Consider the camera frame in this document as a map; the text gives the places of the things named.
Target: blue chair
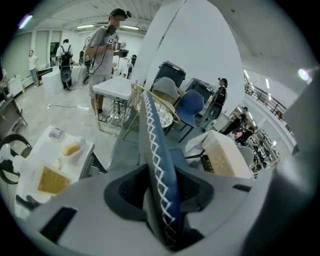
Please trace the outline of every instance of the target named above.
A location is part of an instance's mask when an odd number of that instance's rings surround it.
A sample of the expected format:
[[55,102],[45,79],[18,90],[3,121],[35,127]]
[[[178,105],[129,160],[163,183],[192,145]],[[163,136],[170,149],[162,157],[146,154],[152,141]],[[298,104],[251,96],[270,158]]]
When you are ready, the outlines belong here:
[[[195,115],[204,109],[204,97],[196,90],[189,90],[181,99],[176,114],[182,122],[185,123],[182,131],[187,125],[190,126],[190,130],[180,139],[179,143],[192,131],[193,128],[197,127]],[[167,135],[171,128],[174,126],[172,123],[165,134]]]

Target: white panel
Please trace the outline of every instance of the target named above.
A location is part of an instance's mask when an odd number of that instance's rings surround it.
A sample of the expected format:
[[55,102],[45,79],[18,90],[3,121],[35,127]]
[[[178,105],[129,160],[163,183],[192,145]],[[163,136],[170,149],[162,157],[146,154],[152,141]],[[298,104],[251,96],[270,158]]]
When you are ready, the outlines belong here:
[[[156,26],[153,26],[156,30],[161,22],[168,19],[163,8],[158,13],[162,14],[162,19],[157,20]],[[150,30],[151,28],[144,38],[146,44],[150,43],[146,41]],[[154,56],[148,56],[149,59],[152,57],[147,74],[147,88],[151,87],[159,65],[170,61],[186,72],[182,89],[186,88],[191,78],[212,85],[218,84],[218,78],[226,78],[228,97],[222,111],[227,115],[245,96],[242,63],[235,39],[220,11],[206,0],[188,0],[182,5],[159,50]]]
[[35,37],[34,54],[39,58],[36,63],[37,69],[43,69],[48,64],[48,38],[49,31],[37,31]]
[[29,71],[29,51],[31,33],[14,37],[2,55],[3,68],[9,79],[20,75],[21,79],[31,76]]
[[61,31],[53,30],[51,34],[51,42],[61,42]]
[[147,77],[150,64],[158,50],[160,40],[182,2],[183,1],[180,0],[167,4],[156,13],[144,36],[142,46],[132,71],[132,78],[139,77],[144,80]]

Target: wicker chair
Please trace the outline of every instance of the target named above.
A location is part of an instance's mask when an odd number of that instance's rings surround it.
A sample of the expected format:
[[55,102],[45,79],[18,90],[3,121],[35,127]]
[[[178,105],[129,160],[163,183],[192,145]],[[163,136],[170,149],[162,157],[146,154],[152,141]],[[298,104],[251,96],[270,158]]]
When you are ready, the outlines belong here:
[[134,121],[136,120],[137,116],[140,115],[140,110],[141,110],[141,100],[143,99],[143,92],[144,91],[148,91],[150,92],[152,99],[154,101],[154,105],[156,108],[156,112],[159,116],[160,119],[160,123],[162,128],[166,128],[169,125],[171,125],[172,123],[177,123],[179,124],[180,118],[177,116],[177,114],[175,113],[175,107],[169,103],[169,102],[164,102],[163,99],[159,98],[157,95],[155,95],[154,93],[152,93],[151,91],[145,89],[144,87],[133,83],[131,85],[131,97],[132,97],[132,105],[136,110],[136,115],[134,117],[134,119],[132,120],[132,122],[130,123],[128,129],[126,130],[126,133],[123,137],[123,140],[126,138],[126,136],[128,135],[128,133],[138,127],[139,125],[133,126]]

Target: bread roll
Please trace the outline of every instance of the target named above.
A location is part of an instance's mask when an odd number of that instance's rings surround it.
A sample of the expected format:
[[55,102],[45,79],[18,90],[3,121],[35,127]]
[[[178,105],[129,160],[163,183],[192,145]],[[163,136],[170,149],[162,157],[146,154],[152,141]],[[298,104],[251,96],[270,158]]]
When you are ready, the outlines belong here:
[[81,146],[78,142],[72,142],[69,145],[66,145],[63,149],[62,149],[62,154],[65,156],[70,156],[75,152],[78,152],[80,150]]

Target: balcony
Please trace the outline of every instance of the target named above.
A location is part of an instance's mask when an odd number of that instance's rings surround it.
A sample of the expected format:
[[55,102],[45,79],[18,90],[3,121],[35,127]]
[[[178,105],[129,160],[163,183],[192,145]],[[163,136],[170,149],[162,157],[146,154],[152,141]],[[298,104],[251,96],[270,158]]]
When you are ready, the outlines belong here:
[[279,101],[275,98],[271,97],[267,92],[254,87],[251,85],[246,76],[244,76],[244,92],[259,101],[262,105],[264,105],[272,114],[274,114],[278,120],[280,120],[285,128],[290,132],[292,137],[294,138],[294,134],[291,132],[289,126],[283,118],[283,113],[287,110],[285,106],[283,106]]

